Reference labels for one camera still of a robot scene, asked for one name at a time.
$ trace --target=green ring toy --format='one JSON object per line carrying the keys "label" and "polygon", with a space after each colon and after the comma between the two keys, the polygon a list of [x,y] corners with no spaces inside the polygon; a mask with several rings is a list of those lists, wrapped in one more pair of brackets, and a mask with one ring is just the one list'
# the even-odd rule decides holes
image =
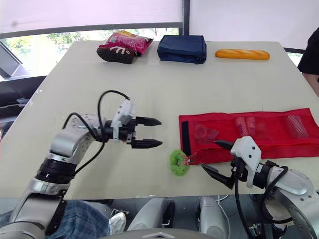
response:
{"label": "green ring toy", "polygon": [[187,158],[186,154],[177,149],[171,153],[169,157],[170,169],[176,176],[183,176],[189,170],[189,165],[183,165],[185,158]]}

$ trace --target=navy blue pouch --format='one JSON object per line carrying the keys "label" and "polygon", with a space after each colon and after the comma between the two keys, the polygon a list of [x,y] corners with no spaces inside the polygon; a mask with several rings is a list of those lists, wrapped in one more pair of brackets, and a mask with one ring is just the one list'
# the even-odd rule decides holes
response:
{"label": "navy blue pouch", "polygon": [[203,64],[206,43],[203,36],[165,35],[159,42],[158,55],[161,61]]}

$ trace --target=red mesh bag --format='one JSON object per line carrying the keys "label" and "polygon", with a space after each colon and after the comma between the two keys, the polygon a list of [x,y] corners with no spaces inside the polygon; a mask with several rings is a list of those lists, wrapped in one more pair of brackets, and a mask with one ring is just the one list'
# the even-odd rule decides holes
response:
{"label": "red mesh bag", "polygon": [[209,113],[179,116],[181,150],[199,163],[229,162],[233,156],[213,143],[252,136],[262,159],[319,156],[319,128],[310,109],[287,112]]}

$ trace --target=orange baguette toy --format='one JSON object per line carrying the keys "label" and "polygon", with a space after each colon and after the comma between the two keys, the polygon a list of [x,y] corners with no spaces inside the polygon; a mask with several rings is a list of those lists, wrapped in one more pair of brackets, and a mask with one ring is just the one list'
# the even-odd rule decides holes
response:
{"label": "orange baguette toy", "polygon": [[245,49],[219,49],[215,56],[221,58],[239,58],[239,59],[254,59],[268,60],[270,55],[267,51],[262,50],[245,50]]}

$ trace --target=wall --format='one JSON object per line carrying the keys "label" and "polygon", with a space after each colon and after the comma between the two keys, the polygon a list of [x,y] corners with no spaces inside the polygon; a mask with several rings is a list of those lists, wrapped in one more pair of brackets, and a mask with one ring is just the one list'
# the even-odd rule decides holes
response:
{"label": "wall", "polygon": [[208,41],[278,41],[305,49],[319,0],[191,0],[190,34]]}

